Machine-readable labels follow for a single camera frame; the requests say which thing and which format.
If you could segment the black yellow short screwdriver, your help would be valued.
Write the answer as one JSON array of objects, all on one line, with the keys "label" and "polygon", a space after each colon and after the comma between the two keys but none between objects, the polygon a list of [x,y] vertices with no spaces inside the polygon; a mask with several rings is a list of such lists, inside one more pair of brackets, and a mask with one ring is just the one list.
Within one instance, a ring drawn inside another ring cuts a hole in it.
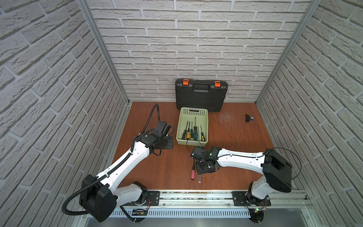
[{"label": "black yellow short screwdriver", "polygon": [[201,135],[201,141],[205,142],[206,139],[205,139],[204,132],[202,130],[202,126],[201,125],[200,125],[200,135]]}]

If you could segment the orange handled screwdriver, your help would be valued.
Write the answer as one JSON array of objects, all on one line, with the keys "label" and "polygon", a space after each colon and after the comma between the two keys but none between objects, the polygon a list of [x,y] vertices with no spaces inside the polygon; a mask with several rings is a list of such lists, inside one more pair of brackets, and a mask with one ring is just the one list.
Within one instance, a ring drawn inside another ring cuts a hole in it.
[{"label": "orange handled screwdriver", "polygon": [[190,122],[188,123],[188,130],[186,134],[186,139],[189,140],[191,138],[191,132],[190,132]]}]

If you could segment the teal and grey screwdriver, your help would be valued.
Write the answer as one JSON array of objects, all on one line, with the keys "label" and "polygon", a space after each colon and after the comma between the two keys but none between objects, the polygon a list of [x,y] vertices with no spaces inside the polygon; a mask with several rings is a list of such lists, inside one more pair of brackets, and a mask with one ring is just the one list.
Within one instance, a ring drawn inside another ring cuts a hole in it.
[{"label": "teal and grey screwdriver", "polygon": [[198,135],[199,135],[198,126],[197,126],[196,117],[195,117],[195,125],[193,127],[193,139],[197,141],[198,140]]}]

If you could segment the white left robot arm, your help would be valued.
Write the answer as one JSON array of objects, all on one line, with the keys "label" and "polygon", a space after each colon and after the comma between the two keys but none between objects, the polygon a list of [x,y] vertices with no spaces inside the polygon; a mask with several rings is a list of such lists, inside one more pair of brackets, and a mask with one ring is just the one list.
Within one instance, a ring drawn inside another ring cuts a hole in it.
[{"label": "white left robot arm", "polygon": [[152,200],[143,184],[133,182],[126,187],[118,186],[131,170],[150,154],[157,150],[172,149],[173,138],[169,132],[171,128],[172,126],[161,120],[158,120],[154,129],[143,128],[140,134],[133,137],[131,148],[111,166],[96,176],[87,175],[83,179],[81,189],[63,203],[62,212],[69,216],[90,214],[98,222],[103,222],[117,207],[131,218],[123,207],[128,203],[150,208]]}]

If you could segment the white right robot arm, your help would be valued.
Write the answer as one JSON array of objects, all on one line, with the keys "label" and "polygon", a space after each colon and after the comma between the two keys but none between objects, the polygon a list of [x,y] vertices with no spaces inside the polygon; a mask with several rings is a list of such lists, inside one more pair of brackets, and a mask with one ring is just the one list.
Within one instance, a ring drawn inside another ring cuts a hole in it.
[{"label": "white right robot arm", "polygon": [[190,157],[195,160],[200,175],[217,172],[222,167],[250,170],[262,177],[250,183],[246,197],[249,201],[262,201],[270,193],[292,191],[292,165],[274,149],[246,153],[212,147],[209,151],[195,147]]}]

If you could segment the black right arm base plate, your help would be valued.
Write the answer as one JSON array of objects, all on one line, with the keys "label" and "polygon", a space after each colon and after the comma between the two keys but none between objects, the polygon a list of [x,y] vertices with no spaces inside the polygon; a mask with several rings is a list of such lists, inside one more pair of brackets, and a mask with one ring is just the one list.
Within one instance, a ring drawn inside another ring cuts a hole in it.
[{"label": "black right arm base plate", "polygon": [[271,201],[268,196],[265,199],[258,199],[249,194],[248,191],[232,191],[232,199],[235,207],[242,206],[258,206],[268,207],[271,206]]}]

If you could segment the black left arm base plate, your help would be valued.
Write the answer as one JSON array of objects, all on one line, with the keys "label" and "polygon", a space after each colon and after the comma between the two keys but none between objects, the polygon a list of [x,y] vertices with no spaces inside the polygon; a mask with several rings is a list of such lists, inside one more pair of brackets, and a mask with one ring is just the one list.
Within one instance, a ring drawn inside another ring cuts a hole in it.
[{"label": "black left arm base plate", "polygon": [[141,200],[133,201],[125,204],[125,206],[158,206],[160,200],[160,191],[147,191],[146,194],[142,194]]}]

